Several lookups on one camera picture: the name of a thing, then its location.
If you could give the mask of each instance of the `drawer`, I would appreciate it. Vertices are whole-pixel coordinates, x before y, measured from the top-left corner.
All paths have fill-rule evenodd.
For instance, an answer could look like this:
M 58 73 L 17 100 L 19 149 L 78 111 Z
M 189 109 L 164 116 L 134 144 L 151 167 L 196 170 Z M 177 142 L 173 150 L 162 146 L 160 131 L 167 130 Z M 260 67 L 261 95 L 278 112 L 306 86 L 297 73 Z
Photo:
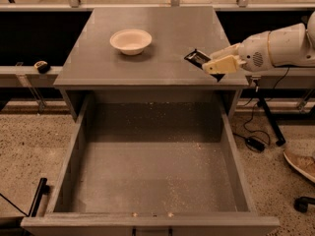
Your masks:
M 266 235 L 228 118 L 204 102 L 96 103 L 86 96 L 33 235 Z

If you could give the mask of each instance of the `shoe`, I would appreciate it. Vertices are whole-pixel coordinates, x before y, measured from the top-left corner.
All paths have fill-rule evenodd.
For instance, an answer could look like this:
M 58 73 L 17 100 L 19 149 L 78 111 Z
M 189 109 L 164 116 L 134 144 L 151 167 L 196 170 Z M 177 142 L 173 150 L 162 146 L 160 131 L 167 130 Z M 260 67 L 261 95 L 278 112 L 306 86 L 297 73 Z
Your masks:
M 300 156 L 287 150 L 283 152 L 286 161 L 308 180 L 315 183 L 315 159 L 313 156 Z

